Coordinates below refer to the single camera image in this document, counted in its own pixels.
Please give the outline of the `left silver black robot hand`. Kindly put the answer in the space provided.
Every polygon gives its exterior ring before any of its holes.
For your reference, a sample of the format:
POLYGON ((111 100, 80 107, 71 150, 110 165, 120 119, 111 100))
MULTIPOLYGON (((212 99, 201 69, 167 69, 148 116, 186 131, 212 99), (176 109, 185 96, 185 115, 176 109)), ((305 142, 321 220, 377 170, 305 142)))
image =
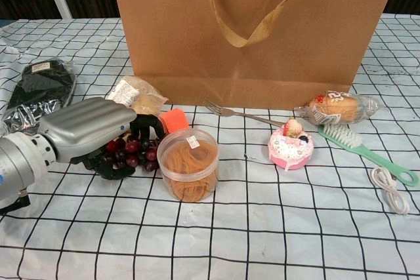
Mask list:
POLYGON ((163 123, 155 115, 137 114, 113 100, 90 98, 42 117, 38 133, 52 144, 57 162, 83 163, 107 180, 121 180, 135 168, 106 159, 106 145, 128 131, 140 141, 147 140, 150 129, 160 139, 165 136, 163 123))

